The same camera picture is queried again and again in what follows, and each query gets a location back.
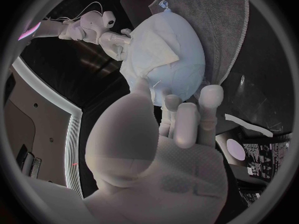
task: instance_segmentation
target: robotic arm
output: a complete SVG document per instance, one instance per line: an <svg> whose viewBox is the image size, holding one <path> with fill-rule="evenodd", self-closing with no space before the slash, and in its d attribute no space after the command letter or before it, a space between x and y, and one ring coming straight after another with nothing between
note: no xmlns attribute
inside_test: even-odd
<svg viewBox="0 0 299 224"><path fill-rule="evenodd" d="M85 41L101 45L104 51L113 59L122 61L125 58L124 45L131 41L129 29L123 29L119 35L110 32L116 19L111 11L103 16L98 12L88 12L80 20L63 22L43 20L32 38L55 37L64 40Z"/></svg>

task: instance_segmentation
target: white paper strip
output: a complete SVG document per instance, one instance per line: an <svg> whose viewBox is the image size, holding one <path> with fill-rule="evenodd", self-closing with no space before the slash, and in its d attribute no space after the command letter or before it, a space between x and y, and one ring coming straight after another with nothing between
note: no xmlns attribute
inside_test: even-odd
<svg viewBox="0 0 299 224"><path fill-rule="evenodd" d="M265 128L262 128L262 127L259 127L259 126L256 126L256 125L253 125L253 124L250 124L250 123L247 123L237 117L234 117L230 114L225 114L225 119L226 120L230 120L230 121L233 121L241 126L243 126L244 128L246 129L250 129L250 130L254 130L254 131L257 131L257 132L260 132L262 133L263 135L267 136L267 137L273 137L273 133L270 132L269 130L265 129Z"/></svg>

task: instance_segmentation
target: dark floor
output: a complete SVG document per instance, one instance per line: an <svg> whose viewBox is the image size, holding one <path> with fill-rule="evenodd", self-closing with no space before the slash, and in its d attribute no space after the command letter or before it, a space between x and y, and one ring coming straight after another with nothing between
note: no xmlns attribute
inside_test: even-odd
<svg viewBox="0 0 299 224"><path fill-rule="evenodd" d="M75 17L92 1L94 0L65 0L50 16ZM113 11L117 18L113 31L120 32L120 29L136 27L148 18L151 15L148 5L154 0L122 0L122 4L120 0L98 1L102 3L104 10ZM83 109L79 167L83 195L87 197L97 187L85 164L86 141L101 113L129 92L126 80L119 73L121 64L109 58L99 46L58 38L33 40L22 57L41 79ZM271 27L252 5L243 47L230 75L223 83L223 89L225 98L218 109L217 133L237 126L224 120L225 113L268 128L274 134L292 131L294 91L288 63ZM156 108L155 113L159 116L160 109ZM259 133L248 130L246 134L249 137L259 136ZM233 172L237 177L247 177L247 172L231 170L229 165L225 165L232 177L230 205L234 205L237 199L236 185L231 174Z"/></svg>

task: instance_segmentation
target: gray towel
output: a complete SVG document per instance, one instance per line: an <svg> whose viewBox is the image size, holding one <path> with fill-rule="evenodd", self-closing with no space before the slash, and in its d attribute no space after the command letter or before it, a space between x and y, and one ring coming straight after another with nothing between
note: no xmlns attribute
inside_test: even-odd
<svg viewBox="0 0 299 224"><path fill-rule="evenodd" d="M149 8L163 11L162 0ZM233 67L243 44L248 18L248 0L167 0L169 8L184 17L197 33L206 59L205 79L221 84Z"/></svg>

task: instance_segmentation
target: cable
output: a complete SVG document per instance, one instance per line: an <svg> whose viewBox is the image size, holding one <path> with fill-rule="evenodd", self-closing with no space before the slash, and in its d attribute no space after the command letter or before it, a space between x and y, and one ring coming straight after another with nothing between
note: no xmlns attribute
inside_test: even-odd
<svg viewBox="0 0 299 224"><path fill-rule="evenodd" d="M97 4L99 4L100 6L101 6L101 12L102 13L100 13L99 11L95 11L95 12L97 12L97 13L99 13L101 16L103 16L103 7L102 7L102 5L98 2L98 1L93 1L92 3L90 3L89 5L87 5L83 10L82 10L82 12L84 12L85 10L86 10L86 8L88 8L91 4L94 4L94 3L97 3ZM48 19L48 20L52 20L52 21L58 21L58 20L69 20L69 21L73 21L73 20L76 20L76 19L79 19L80 17L82 17L83 15L81 15L82 14L82 12L80 12L75 18L73 18L73 19L70 19L70 18L68 18L68 17L66 17L66 16L62 16L62 17L59 17L59 18L57 18L57 19L51 19L51 18L47 18L47 17L45 17L46 19Z"/></svg>

